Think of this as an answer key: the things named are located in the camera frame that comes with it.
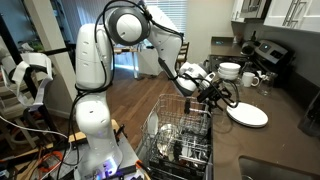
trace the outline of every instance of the coffee mug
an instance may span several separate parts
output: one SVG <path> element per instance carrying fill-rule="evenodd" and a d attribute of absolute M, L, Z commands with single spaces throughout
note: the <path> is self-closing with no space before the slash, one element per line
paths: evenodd
<path fill-rule="evenodd" d="M 259 84 L 259 78 L 251 72 L 244 72 L 241 80 L 244 87 L 257 86 Z"/>

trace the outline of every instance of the wooden floor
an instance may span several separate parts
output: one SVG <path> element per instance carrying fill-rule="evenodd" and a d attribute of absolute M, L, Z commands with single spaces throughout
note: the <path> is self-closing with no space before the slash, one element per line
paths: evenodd
<path fill-rule="evenodd" d="M 131 70 L 119 69 L 115 71 L 113 85 L 107 90 L 107 102 L 111 118 L 119 125 L 125 125 L 125 132 L 131 146 L 135 149 L 141 139 L 141 126 L 146 121 L 151 109 L 161 94 L 177 94 L 174 85 L 168 80 L 164 72 L 151 78 L 141 75 L 142 80 L 136 80 Z M 58 129 L 66 134 L 67 120 L 52 116 Z M 19 155 L 31 150 L 28 145 L 19 145 L 11 151 L 6 143 L 1 143 L 0 158 Z"/>

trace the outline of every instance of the dishwasher rack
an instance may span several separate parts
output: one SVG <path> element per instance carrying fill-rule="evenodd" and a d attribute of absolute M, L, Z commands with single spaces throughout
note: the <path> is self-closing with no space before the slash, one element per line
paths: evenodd
<path fill-rule="evenodd" d="M 194 97 L 160 95 L 142 132 L 147 149 L 144 162 L 153 170 L 152 179 L 203 178 L 212 154 L 211 113 L 206 103 Z"/>

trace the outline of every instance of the kitchen sink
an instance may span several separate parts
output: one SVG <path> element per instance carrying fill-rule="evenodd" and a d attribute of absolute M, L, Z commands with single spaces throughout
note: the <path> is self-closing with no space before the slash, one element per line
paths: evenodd
<path fill-rule="evenodd" d="M 243 180 L 320 180 L 315 175 L 247 156 L 239 158 Z"/>

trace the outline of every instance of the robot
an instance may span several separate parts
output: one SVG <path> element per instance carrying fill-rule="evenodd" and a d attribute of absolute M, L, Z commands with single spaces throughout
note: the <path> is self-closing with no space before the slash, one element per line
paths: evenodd
<path fill-rule="evenodd" d="M 174 65 L 183 40 L 181 34 L 159 8 L 133 5 L 110 10 L 103 25 L 86 24 L 80 28 L 76 50 L 78 90 L 94 91 L 110 83 L 113 42 L 109 38 L 124 46 L 147 39 L 156 48 L 158 62 L 177 91 L 182 96 L 191 96 L 197 89 L 197 83 L 201 83 L 200 79 L 207 77 L 207 71 L 201 64 L 185 63 L 179 74 L 187 78 L 179 76 Z M 123 156 L 112 130 L 106 92 L 90 93 L 79 100 L 76 120 L 87 136 L 90 150 L 75 170 L 75 178 L 99 176 L 104 179 L 114 175 Z"/>

